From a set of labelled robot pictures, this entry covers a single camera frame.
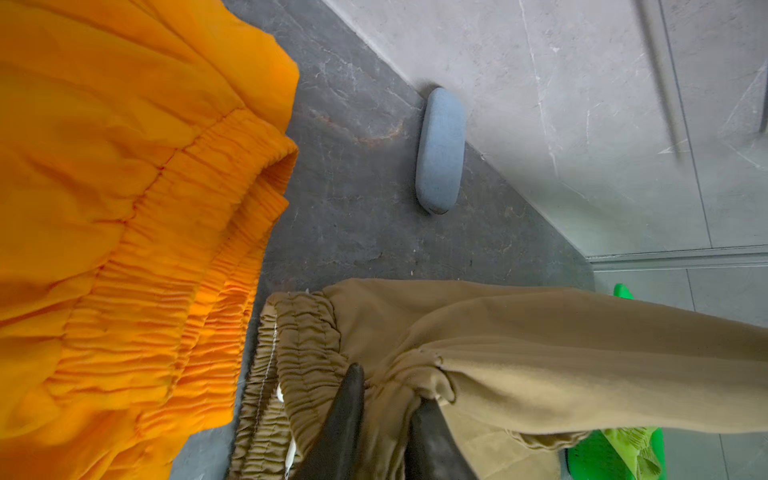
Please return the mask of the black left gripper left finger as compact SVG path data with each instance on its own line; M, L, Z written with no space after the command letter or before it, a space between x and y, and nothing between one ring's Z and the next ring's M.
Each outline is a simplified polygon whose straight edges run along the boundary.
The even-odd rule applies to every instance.
M313 447L292 478L350 479L358 458L363 414L364 370L352 364Z

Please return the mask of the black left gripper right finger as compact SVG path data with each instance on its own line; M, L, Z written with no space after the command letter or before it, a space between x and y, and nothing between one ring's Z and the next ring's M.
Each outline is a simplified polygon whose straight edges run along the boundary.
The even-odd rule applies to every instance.
M405 452L405 478L477 479L454 441L436 400L424 399L411 417Z

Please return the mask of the lime green shorts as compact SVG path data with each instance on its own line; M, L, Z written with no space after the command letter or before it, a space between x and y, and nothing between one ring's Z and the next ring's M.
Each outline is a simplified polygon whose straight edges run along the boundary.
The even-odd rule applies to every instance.
M666 479L663 431L659 427L605 429L602 434L623 463L625 479Z

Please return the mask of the orange shorts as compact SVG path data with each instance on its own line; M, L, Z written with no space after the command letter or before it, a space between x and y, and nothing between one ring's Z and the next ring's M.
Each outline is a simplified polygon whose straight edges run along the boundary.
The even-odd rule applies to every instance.
M235 414L299 80L219 1L1 5L1 475L165 479Z

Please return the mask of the khaki brown shorts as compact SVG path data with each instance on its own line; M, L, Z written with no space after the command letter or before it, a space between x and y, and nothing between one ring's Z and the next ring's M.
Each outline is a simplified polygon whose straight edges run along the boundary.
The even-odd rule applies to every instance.
M291 473L353 364L358 479L404 477L428 399L482 479L555 479L595 430L767 427L764 328L569 288L350 279L267 299L229 477Z

